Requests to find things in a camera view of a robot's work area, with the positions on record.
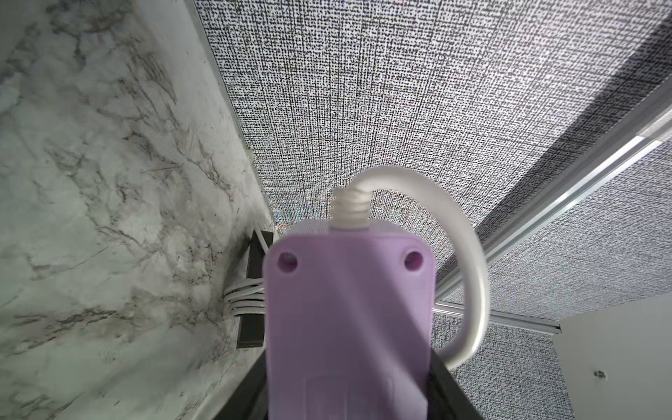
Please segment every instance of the marble surface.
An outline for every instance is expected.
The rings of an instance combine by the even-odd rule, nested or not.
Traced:
[[[222,289],[271,217],[189,4],[10,3],[0,418],[208,418],[259,354]]]

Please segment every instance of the metal track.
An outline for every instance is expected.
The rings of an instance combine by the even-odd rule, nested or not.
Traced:
[[[449,315],[451,317],[462,318],[464,315],[464,305],[460,303],[437,302],[434,304],[434,312]],[[523,315],[499,312],[498,310],[490,311],[489,322],[490,324],[505,325],[506,327],[526,329],[528,331],[535,331],[537,333],[548,335],[555,335],[562,332],[560,330],[560,323],[557,321],[525,317]]]
[[[602,136],[586,153],[483,244],[488,265],[672,137],[672,78]],[[439,280],[436,300],[462,281],[456,268]]]

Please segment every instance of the purple plastic device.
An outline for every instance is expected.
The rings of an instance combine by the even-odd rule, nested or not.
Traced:
[[[427,417],[435,261],[422,239],[303,220],[263,277],[269,420]]]

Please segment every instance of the fabric-textured ceiling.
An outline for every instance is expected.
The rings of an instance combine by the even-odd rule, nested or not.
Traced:
[[[672,292],[670,267],[666,142],[493,264],[492,308],[561,319]]]
[[[196,5],[281,229],[402,165],[485,238],[669,74],[649,45],[666,1]],[[372,209],[448,260],[416,203],[380,192]]]
[[[432,347],[448,344],[459,324],[456,318],[434,314]],[[489,325],[477,353],[450,373],[484,419],[574,419],[548,335]]]

